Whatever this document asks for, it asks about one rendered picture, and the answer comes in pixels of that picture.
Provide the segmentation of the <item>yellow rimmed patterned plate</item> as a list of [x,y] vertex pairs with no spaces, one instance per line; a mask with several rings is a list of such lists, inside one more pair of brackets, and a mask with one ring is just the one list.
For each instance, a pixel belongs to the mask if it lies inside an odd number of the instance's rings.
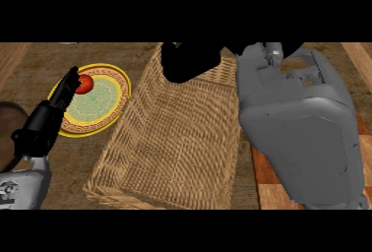
[[64,113],[59,135],[69,138],[89,137],[106,130],[131,98],[131,80],[118,66],[89,64],[78,68],[78,74],[93,79],[93,90],[74,95]]

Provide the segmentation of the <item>tan wicker basket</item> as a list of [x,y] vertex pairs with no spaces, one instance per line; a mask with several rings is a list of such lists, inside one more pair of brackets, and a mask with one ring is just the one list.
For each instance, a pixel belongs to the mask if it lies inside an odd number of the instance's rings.
[[83,186],[89,199],[118,209],[232,206],[239,140],[235,61],[183,84],[146,63],[121,119]]

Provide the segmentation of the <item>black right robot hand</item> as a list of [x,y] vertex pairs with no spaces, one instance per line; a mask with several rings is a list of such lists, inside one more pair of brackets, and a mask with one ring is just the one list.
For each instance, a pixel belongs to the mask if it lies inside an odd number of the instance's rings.
[[[236,56],[241,56],[253,44],[254,41],[248,40],[164,42],[161,45],[161,66],[167,81],[176,84],[188,82],[220,65],[224,47]],[[301,41],[264,42],[263,57],[267,63],[279,65],[303,44]]]

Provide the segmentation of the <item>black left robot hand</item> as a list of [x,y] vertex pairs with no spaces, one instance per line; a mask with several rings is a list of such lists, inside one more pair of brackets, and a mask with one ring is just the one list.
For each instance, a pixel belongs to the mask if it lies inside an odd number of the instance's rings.
[[80,87],[78,68],[72,67],[61,79],[52,96],[34,109],[27,123],[12,134],[15,155],[41,158],[47,155],[61,129],[64,112]]

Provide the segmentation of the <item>reddish wooden cutting board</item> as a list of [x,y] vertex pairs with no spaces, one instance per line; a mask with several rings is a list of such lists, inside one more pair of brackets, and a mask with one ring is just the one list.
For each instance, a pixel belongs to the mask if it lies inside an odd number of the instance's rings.
[[[365,175],[363,194],[369,200],[369,209],[372,210],[372,133],[362,116],[357,116],[357,131]],[[303,210],[304,207],[289,199],[264,154],[254,147],[250,147],[250,150],[258,208],[261,210]]]

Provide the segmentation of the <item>brown woven placemat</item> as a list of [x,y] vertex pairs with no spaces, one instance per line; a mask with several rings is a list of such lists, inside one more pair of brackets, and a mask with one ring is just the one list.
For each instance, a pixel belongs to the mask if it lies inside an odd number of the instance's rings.
[[[161,64],[161,45],[157,46],[154,54],[160,55],[160,64]],[[131,96],[136,87],[137,84],[131,83]],[[33,111],[25,112],[22,114],[21,119],[15,120],[9,127],[0,128],[0,139],[10,141],[13,145],[10,154],[7,154],[6,156],[0,155],[0,174],[9,171],[33,168],[30,157],[21,157],[15,155],[15,142],[12,140],[12,134],[18,129],[24,127],[31,113]],[[81,167],[84,165],[90,165],[95,168],[95,164],[98,162],[98,159],[100,157],[102,151],[105,149],[106,143],[109,141],[114,132],[115,123],[100,133],[83,138],[64,137],[59,135],[58,132],[58,137],[52,149],[46,155],[49,160],[50,175],[53,169],[59,166],[65,168],[74,168]],[[241,125],[239,125],[239,138],[248,139],[242,131]]]

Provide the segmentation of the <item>red tomato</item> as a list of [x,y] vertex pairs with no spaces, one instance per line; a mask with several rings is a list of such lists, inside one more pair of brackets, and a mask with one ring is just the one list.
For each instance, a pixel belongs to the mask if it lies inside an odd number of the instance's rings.
[[78,78],[78,81],[80,87],[75,89],[75,93],[78,95],[86,95],[93,90],[93,78],[89,75],[83,74]]

